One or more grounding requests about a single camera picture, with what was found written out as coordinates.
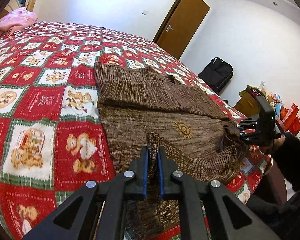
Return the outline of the person's right hand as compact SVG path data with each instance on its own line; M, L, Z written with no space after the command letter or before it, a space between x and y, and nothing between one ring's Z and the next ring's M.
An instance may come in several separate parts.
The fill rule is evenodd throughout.
M285 142L285 135L282 134L280 138L273 140L268 146L260 146L259 149L263 154L271 154L274 150L278 149Z

